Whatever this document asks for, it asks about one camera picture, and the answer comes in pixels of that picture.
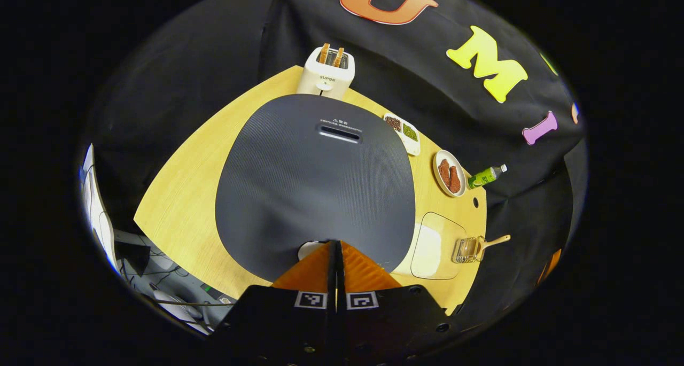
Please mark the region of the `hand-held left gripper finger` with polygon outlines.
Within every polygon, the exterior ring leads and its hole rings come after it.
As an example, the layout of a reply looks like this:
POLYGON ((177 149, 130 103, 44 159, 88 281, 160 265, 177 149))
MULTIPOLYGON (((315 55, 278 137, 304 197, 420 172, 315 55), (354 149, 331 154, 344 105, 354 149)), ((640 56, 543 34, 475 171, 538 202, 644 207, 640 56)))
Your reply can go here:
POLYGON ((423 285, 351 292, 337 244, 337 364, 417 365, 459 337, 423 285))
POLYGON ((327 263, 313 272, 323 291, 298 286, 249 286, 209 342, 228 365, 339 363, 339 244, 323 248, 327 263))

